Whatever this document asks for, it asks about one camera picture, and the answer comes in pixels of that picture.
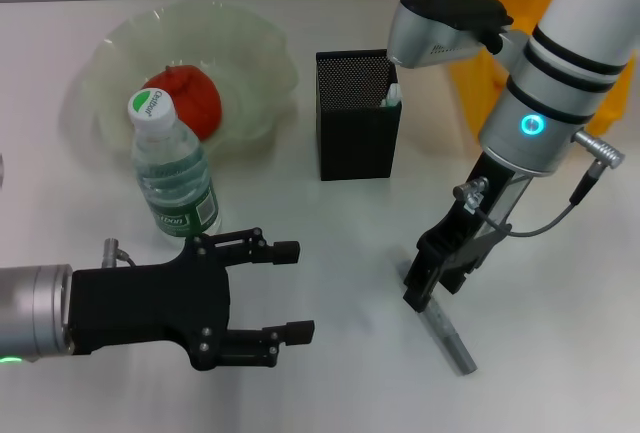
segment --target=yellow object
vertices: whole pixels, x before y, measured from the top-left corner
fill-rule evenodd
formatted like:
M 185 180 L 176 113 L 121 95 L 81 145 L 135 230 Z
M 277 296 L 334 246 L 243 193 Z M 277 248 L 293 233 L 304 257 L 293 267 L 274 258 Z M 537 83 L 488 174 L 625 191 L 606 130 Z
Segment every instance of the yellow object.
M 500 1 L 514 18 L 513 28 L 529 34 L 551 3 L 551 0 Z M 589 123 L 587 130 L 592 135 L 606 133 L 611 124 L 624 115 L 633 68 L 634 61 L 631 61 Z M 451 64 L 449 70 L 458 89 L 469 127 L 477 136 L 506 84 L 507 73 L 486 50 L 482 50 L 473 59 Z

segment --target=white table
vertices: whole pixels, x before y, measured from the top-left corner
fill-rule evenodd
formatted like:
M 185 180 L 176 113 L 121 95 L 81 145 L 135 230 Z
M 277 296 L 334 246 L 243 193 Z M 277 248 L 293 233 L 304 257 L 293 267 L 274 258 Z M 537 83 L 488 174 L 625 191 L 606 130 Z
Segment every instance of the white table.
M 299 265 L 231 271 L 231 326 L 314 319 L 275 369 L 198 373 L 172 344 L 0 368 L 0 430 L 48 433 L 635 432 L 640 428 L 640 115 L 609 139 L 628 154 L 553 231 L 507 240 L 440 303 L 479 365 L 457 377 L 395 270 L 446 213 L 478 150 L 446 71 L 400 72 L 406 101 L 390 180 L 321 183 L 317 51 L 383 48 L 397 0 L 237 0 L 289 37 L 297 114 L 275 148 L 215 165 L 225 231 L 298 240 Z M 133 180 L 98 153 L 65 98 L 93 48 L 168 1 L 0 5 L 0 266 L 100 264 L 115 236 L 139 263 L 174 256 Z M 639 85 L 636 82 L 635 96 Z M 640 105 L 635 99 L 635 113 Z M 576 151 L 536 180 L 517 229 L 559 212 L 588 166 Z

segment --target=green label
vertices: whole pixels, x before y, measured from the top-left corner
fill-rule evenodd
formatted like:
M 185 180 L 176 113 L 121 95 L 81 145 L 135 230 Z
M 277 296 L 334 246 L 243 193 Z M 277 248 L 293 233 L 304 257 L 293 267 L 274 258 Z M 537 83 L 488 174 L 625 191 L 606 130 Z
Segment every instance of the green label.
M 202 233 L 218 218 L 218 201 L 211 183 L 198 198 L 187 205 L 167 207 L 149 203 L 149 208 L 158 228 L 167 235 L 181 238 Z

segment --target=plastic water bottle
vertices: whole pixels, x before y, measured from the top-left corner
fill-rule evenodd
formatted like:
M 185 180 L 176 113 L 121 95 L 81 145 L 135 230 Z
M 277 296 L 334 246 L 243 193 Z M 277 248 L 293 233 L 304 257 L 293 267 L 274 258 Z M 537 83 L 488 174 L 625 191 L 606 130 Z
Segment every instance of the plastic water bottle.
M 177 239 L 215 234 L 221 218 L 207 158 L 198 137 L 178 119 L 169 94 L 139 91 L 129 101 L 129 117 L 136 178 L 158 228 Z

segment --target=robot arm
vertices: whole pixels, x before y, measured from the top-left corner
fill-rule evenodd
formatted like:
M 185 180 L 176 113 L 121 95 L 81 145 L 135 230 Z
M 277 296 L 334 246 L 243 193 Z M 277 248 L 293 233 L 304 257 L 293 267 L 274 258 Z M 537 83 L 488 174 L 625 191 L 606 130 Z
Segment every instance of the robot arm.
M 312 321 L 228 330 L 226 267 L 297 263 L 297 242 L 269 246 L 262 230 L 189 238 L 162 265 L 114 268 L 123 257 L 107 240 L 107 268 L 69 265 L 0 269 L 0 362 L 88 355 L 111 345 L 172 341 L 200 371 L 276 365 L 279 345 L 311 342 Z
M 517 41 L 497 0 L 401 0 L 389 59 L 417 68 L 470 58 L 482 45 L 510 72 L 484 124 L 483 154 L 466 183 L 454 189 L 447 216 L 418 242 L 405 279 L 405 300 L 422 312 L 440 282 L 456 293 L 506 236 L 532 236 L 555 226 L 624 156 L 584 127 L 631 59 L 640 31 L 638 0 L 553 0 L 531 38 Z M 509 214 L 533 178 L 553 174 L 572 143 L 595 161 L 570 206 L 547 227 L 511 232 Z

